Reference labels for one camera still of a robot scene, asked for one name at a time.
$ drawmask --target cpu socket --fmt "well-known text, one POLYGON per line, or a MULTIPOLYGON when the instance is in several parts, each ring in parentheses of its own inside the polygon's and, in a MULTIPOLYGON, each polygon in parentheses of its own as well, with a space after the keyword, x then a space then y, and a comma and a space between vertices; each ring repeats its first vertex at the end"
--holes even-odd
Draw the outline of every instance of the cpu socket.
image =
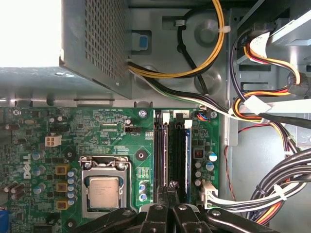
POLYGON ((98 218, 130 206, 132 164, 127 157, 84 156, 82 168, 82 217, 98 218))

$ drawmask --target power connector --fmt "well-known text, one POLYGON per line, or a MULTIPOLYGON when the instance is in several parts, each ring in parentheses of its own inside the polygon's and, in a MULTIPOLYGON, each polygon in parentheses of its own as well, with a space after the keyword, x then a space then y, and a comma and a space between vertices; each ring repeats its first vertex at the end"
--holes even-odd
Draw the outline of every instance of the power connector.
POLYGON ((218 189, 210 181, 202 181, 201 201, 206 210, 213 208, 213 204, 210 202, 212 195, 218 196, 218 189))

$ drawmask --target screw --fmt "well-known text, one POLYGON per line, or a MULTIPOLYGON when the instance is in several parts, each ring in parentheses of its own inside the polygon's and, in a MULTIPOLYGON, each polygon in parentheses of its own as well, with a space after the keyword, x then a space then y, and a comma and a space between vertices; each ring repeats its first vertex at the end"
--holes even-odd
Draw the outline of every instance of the screw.
POLYGON ((124 215, 124 216, 129 216, 129 215, 131 215, 131 214, 132 214, 132 211, 127 210, 127 211, 123 212, 122 215, 124 215))
POLYGON ((140 116, 141 118, 145 118, 147 116, 147 111, 142 109, 138 112, 138 116, 140 116))
POLYGON ((85 168, 91 168, 91 163, 85 163, 85 164, 84 164, 84 167, 85 167, 85 168))
POLYGON ((215 119, 217 117, 217 112, 211 112, 210 118, 215 119))
POLYGON ((19 111, 19 110, 14 110, 14 111, 13 111, 13 115, 15 115, 15 116, 20 115, 20 111, 19 111))
POLYGON ((186 206, 185 205, 180 205, 179 207, 178 207, 180 210, 186 210, 186 206))
POLYGON ((126 166, 125 164, 118 164, 118 168, 121 170, 125 170, 126 166))
POLYGON ((214 216, 220 216, 220 215, 222 215, 222 213, 220 213, 218 210, 213 210, 213 211, 212 211, 212 215, 214 215, 214 216))
POLYGON ((163 207, 162 207, 161 205, 157 205, 157 206, 155 207, 155 209, 156 209, 156 210, 162 210, 163 207))

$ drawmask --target gray metal panel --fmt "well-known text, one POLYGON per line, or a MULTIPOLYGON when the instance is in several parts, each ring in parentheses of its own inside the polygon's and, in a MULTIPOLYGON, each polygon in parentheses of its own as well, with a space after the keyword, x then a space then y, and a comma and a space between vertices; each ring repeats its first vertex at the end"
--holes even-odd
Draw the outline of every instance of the gray metal panel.
POLYGON ((63 66, 130 98, 127 15, 125 0, 63 1, 63 66))

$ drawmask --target ram slot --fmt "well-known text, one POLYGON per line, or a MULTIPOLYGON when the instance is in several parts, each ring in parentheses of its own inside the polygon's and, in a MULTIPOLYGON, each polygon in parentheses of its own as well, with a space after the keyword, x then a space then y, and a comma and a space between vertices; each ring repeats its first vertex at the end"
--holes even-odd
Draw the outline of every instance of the ram slot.
POLYGON ((191 128, 192 120, 185 120, 185 130, 186 130, 186 150, 185 150, 185 192, 187 203, 191 201, 191 128))
POLYGON ((169 185, 169 123, 170 113, 163 113, 163 134, 162 134, 162 172, 163 172, 163 186, 169 185))
POLYGON ((184 129, 184 122, 176 122, 173 130, 173 153, 172 153, 172 166, 173 166, 173 180, 178 182, 178 196, 180 203, 186 202, 185 192, 185 168, 186 162, 185 151, 186 151, 186 131, 184 129))
POLYGON ((161 186, 162 181, 162 144, 163 144, 163 123, 161 111, 155 111, 154 121, 154 194, 153 202, 156 200, 156 189, 161 186))

